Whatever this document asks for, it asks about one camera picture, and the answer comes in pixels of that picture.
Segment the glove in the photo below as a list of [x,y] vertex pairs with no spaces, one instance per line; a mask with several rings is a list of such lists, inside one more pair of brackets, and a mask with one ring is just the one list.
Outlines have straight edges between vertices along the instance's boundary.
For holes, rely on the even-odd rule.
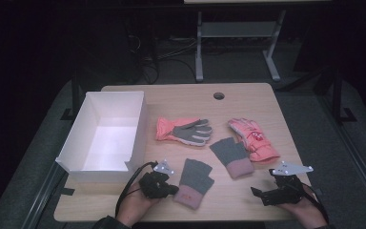
[[179,191],[173,196],[173,200],[197,209],[204,195],[214,184],[214,180],[209,177],[212,169],[206,163],[187,158],[179,182]]
[[210,149],[227,168],[232,178],[242,177],[254,171],[243,143],[235,143],[233,137],[217,141]]
[[255,121],[233,118],[228,124],[237,133],[245,148],[251,152],[251,161],[271,163],[280,157]]
[[204,146],[213,129],[207,119],[178,118],[168,120],[159,117],[156,125],[156,140],[176,140],[187,145]]

